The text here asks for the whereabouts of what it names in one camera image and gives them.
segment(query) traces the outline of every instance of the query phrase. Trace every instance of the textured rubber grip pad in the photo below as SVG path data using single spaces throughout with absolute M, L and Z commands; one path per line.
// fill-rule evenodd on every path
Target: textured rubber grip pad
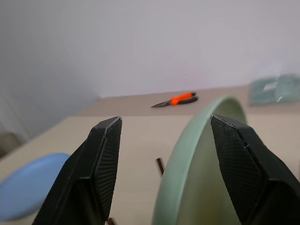
M 93 127 L 65 162 L 34 225 L 104 225 L 116 182 L 121 117 Z
M 103 152 L 95 169 L 95 188 L 107 221 L 111 209 L 113 191 L 117 177 L 122 121 L 117 121 L 107 132 Z
M 300 183 L 249 126 L 213 115 L 220 171 L 243 225 L 300 223 Z

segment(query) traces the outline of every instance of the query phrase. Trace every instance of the beige table surface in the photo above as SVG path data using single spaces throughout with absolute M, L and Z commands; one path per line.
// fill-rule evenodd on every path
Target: beige table surface
M 120 157 L 111 217 L 119 225 L 149 225 L 160 177 L 155 159 L 167 162 L 181 131 L 191 116 L 123 117 Z M 38 157 L 55 152 L 71 154 L 92 126 L 107 117 L 70 117 L 0 161 L 0 180 Z M 265 144 L 298 176 L 300 116 L 249 115 L 249 124 Z M 31 224 L 34 215 L 0 223 Z
M 249 86 L 196 90 L 199 100 L 192 104 L 151 108 L 187 91 L 168 92 L 148 95 L 108 97 L 95 102 L 79 112 L 80 116 L 161 116 L 161 115 L 195 115 L 211 101 L 224 95 L 235 96 L 242 103 L 247 114 L 300 114 L 300 102 L 280 103 L 264 106 L 249 106 Z

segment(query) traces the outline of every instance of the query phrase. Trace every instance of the plastic bag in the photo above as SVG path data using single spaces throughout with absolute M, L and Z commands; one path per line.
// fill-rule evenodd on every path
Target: plastic bag
M 250 105 L 300 101 L 300 76 L 280 75 L 252 82 Z

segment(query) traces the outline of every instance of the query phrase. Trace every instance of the small brown stick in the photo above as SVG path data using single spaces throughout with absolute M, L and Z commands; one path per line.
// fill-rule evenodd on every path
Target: small brown stick
M 165 171 L 165 166 L 164 166 L 164 162 L 163 162 L 162 158 L 157 158 L 156 163 L 158 165 L 160 175 L 163 176 L 164 171 Z
M 115 222 L 115 220 L 113 218 L 108 218 L 107 224 L 108 225 L 117 225 L 117 223 Z

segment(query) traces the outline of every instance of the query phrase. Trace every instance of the blue plastic object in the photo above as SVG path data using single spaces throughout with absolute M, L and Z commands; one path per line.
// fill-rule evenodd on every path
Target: blue plastic object
M 32 161 L 0 184 L 0 221 L 37 211 L 48 195 L 68 154 L 55 153 Z

